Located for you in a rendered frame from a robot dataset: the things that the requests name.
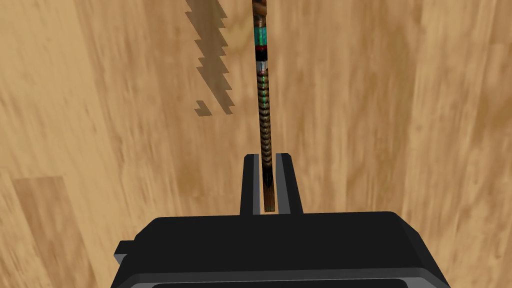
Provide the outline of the thin brown patterned stick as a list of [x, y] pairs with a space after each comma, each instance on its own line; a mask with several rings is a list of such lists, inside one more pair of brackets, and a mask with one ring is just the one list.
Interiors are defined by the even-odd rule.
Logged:
[[267, 0], [251, 0], [258, 98], [263, 202], [266, 213], [275, 211], [268, 68]]

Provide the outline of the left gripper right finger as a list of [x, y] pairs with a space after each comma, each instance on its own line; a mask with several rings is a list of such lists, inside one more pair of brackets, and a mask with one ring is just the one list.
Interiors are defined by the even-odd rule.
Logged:
[[276, 196], [279, 214], [303, 214], [298, 182], [289, 153], [276, 154]]

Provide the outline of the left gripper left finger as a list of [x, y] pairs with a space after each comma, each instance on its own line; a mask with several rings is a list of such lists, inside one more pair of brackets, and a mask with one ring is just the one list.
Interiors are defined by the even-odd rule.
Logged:
[[247, 154], [243, 159], [239, 214], [247, 216], [260, 213], [259, 155]]

